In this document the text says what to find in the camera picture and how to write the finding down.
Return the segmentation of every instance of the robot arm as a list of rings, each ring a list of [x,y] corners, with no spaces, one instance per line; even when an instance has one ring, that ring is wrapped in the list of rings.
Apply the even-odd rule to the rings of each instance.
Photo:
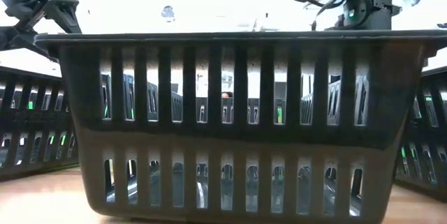
[[[5,13],[19,22],[11,27],[0,27],[0,51],[27,48],[43,56],[47,52],[33,44],[37,32],[33,27],[42,19],[54,20],[66,33],[81,33],[76,18],[76,0],[2,0]]]

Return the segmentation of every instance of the green led light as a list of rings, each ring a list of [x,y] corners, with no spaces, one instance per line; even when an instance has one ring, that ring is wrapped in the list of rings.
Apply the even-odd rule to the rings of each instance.
[[[282,108],[278,107],[278,124],[282,124]]]

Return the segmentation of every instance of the metal pole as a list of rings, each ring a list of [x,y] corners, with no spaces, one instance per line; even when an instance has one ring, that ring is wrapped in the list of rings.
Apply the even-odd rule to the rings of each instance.
[[[358,29],[391,29],[391,9],[381,7],[392,7],[392,4],[392,0],[374,0],[374,6],[380,9],[374,11]],[[361,0],[347,0],[344,6],[345,25],[362,19],[364,9],[365,5]]]

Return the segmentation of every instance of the background basket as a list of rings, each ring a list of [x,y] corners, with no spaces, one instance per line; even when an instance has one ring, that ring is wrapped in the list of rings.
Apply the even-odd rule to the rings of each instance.
[[[0,67],[0,180],[78,163],[61,78]]]
[[[203,223],[379,223],[422,64],[445,39],[442,31],[331,31],[42,35],[36,43],[60,60],[95,211]],[[227,54],[234,57],[234,98],[222,100]],[[196,68],[203,62],[206,123],[198,122],[195,106]],[[282,124],[274,123],[276,62],[287,66]],[[250,124],[247,80],[256,63],[259,120]],[[147,95],[154,89],[147,83],[153,66],[156,120]],[[172,66],[182,69],[181,98],[172,92]],[[134,85],[126,91],[124,69],[130,68]],[[105,70],[109,89],[101,79]],[[314,76],[312,99],[301,96],[305,73]],[[333,73],[341,83],[339,114],[331,121]],[[359,85],[362,93],[356,93]],[[176,107],[178,101],[183,106]],[[225,106],[230,123],[223,122]]]
[[[396,182],[447,202],[447,70],[424,73],[402,136]]]

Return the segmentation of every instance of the basket slot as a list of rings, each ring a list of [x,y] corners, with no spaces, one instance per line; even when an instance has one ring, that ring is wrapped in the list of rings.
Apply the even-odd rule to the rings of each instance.
[[[232,153],[223,153],[221,155],[221,176],[220,178],[220,209],[223,211],[233,210],[233,199],[234,199],[234,162]]]
[[[54,84],[51,90],[50,102],[48,104],[49,110],[56,110],[56,102],[59,97],[60,84]]]
[[[172,122],[175,124],[182,125],[183,116],[184,115],[184,104],[183,104],[183,96],[180,95],[179,89],[181,89],[185,85],[184,74],[185,69],[184,65],[188,65],[189,63],[185,63],[185,50],[188,46],[184,45],[176,45],[170,49],[170,81],[171,81],[171,103],[172,103]],[[195,61],[195,53],[193,53],[192,61]]]
[[[250,114],[247,114],[248,119],[246,124],[248,123],[249,125],[259,124],[261,115],[261,105],[259,97],[261,90],[261,62],[264,52],[264,47],[247,45],[247,94]]]
[[[349,215],[361,216],[362,214],[362,184],[363,184],[363,170],[358,166],[353,166],[351,170],[351,196],[349,197]],[[345,181],[339,183],[339,187],[344,187]],[[343,216],[345,212],[345,197],[339,197],[336,203],[337,215]]]
[[[115,173],[113,172],[113,159],[104,161],[105,201],[115,202]]]
[[[30,140],[33,140],[33,149],[31,151],[29,162],[36,163],[38,162],[39,153],[41,152],[42,132],[36,132],[34,138],[31,138],[30,136]]]
[[[53,136],[53,143],[51,145],[51,150],[48,154],[49,160],[48,161],[55,161],[57,159],[57,152],[59,151],[60,144],[62,141],[62,132],[60,130],[56,131],[56,134]]]
[[[259,202],[260,202],[260,193],[264,193],[260,191],[260,180],[259,177],[260,172],[260,163],[259,163],[259,157],[256,154],[249,154],[246,157],[246,175],[245,175],[245,211],[246,212],[253,212],[256,213],[259,211]]]
[[[269,187],[271,188],[271,203],[269,212],[282,214],[284,211],[284,159],[281,156],[273,156],[270,164],[271,178]]]
[[[34,85],[31,87],[31,90],[29,93],[29,98],[28,98],[28,104],[27,104],[28,110],[39,110],[40,109],[40,107],[36,107],[38,91],[39,91],[38,85]]]
[[[196,207],[198,209],[208,209],[208,202],[210,201],[210,187],[209,176],[210,170],[214,170],[216,167],[210,167],[208,154],[205,152],[199,152],[196,155]]]
[[[234,73],[234,124],[237,128],[247,125],[248,106],[248,72],[247,47],[235,46],[235,73]]]
[[[137,171],[137,160],[128,159],[126,166],[127,175],[127,200],[129,204],[136,205],[138,203],[139,197],[139,186],[138,186],[138,171]]]
[[[25,141],[25,147],[22,155],[22,164],[30,164],[31,155],[34,147],[34,140],[36,139],[36,132],[32,131],[27,135],[27,140]]]
[[[69,111],[69,105],[68,105],[68,94],[67,94],[67,90],[64,90],[64,96],[62,97],[62,102],[61,102],[61,109],[65,112]]]
[[[446,121],[447,114],[446,114],[445,108],[443,107],[443,98],[441,95],[442,91],[440,91],[439,87],[442,87],[442,85],[439,84],[439,81],[430,82],[430,86],[428,87],[428,89],[430,90],[430,93],[432,94],[433,107],[434,107],[434,111],[437,116],[437,121],[439,122],[440,126],[445,126],[447,124],[447,121]]]
[[[140,152],[140,156],[145,157],[146,154],[143,153],[144,150]],[[149,150],[149,192],[148,196],[150,198],[150,205],[152,207],[160,207],[161,203],[161,167],[160,167],[160,151],[158,149]]]
[[[17,153],[15,155],[15,160],[13,165],[21,165],[23,161],[23,153],[24,149],[27,145],[28,140],[28,133],[20,133],[19,140],[18,140],[18,146],[17,146]]]
[[[70,141],[71,141],[72,135],[73,135],[73,130],[72,129],[68,129],[65,132],[65,135],[62,136],[63,139],[61,140],[61,146],[62,146],[62,148],[61,148],[61,157],[60,157],[61,159],[69,158],[68,150],[71,148]]]
[[[39,152],[38,152],[38,157],[37,157],[37,163],[41,163],[45,160],[46,157],[46,153],[47,153],[47,146],[49,145],[51,139],[50,137],[52,136],[52,132],[48,131],[48,130],[44,130],[42,132],[41,135],[41,139],[39,141]]]
[[[39,100],[39,94],[38,94],[38,101],[40,102],[41,106],[36,105],[37,108],[41,108],[42,110],[48,110],[50,108],[50,98],[51,98],[51,90],[52,87],[43,87],[43,91],[40,96],[41,96],[41,100]]]
[[[67,158],[78,157],[78,141],[74,133],[71,135],[70,146],[68,147]]]
[[[261,52],[261,84],[260,86],[260,116],[259,124],[263,128],[273,126],[273,107],[274,107],[274,50],[273,47],[266,45]]]
[[[15,107],[14,93],[16,84],[17,84],[17,78],[15,76],[12,76],[12,78],[8,78],[5,91],[3,94],[3,99],[1,102],[1,110],[3,112],[7,110],[6,108]]]
[[[19,138],[20,133],[6,133],[3,135],[3,143],[1,144],[2,148],[6,148],[6,153],[3,157],[2,166],[4,167],[12,167],[14,166],[15,156],[17,154],[17,148],[19,146]]]
[[[171,50],[162,47],[159,51],[159,123],[168,127],[172,124],[171,105]]]
[[[434,109],[433,97],[429,89],[424,89],[424,105],[431,127],[439,127],[437,112]]]
[[[20,108],[29,108],[29,97],[31,95],[31,88],[32,88],[32,79],[27,78],[24,81],[24,86],[22,90],[22,97],[20,98]]]
[[[419,170],[420,178],[425,183],[430,183],[430,175],[428,171],[428,166],[424,162],[423,149],[420,144],[410,143],[411,153],[413,154],[414,163],[417,164]]]
[[[186,163],[185,161],[185,155],[184,152],[180,149],[175,149],[171,153],[171,159],[172,159],[172,167],[170,167],[169,170],[166,170],[172,175],[172,183],[167,184],[164,180],[162,180],[163,184],[166,185],[166,187],[171,187],[173,192],[172,201],[173,203],[171,205],[168,205],[168,207],[174,207],[176,209],[192,209],[193,202],[187,202],[185,206],[185,198],[190,200],[192,198],[192,195],[194,195],[195,188],[194,185],[194,172],[196,171],[194,156],[192,155],[186,155],[186,158],[191,163]],[[185,172],[188,171],[190,174],[189,177],[185,177]]]
[[[124,115],[124,76],[122,49],[112,49],[112,120],[123,122]]]
[[[334,216],[335,215],[335,204],[338,198],[337,185],[338,177],[340,174],[337,169],[337,162],[333,160],[325,161],[324,168],[324,180],[323,180],[323,214],[325,216]],[[345,182],[347,182],[347,188],[349,188],[349,165],[348,172],[345,172]]]

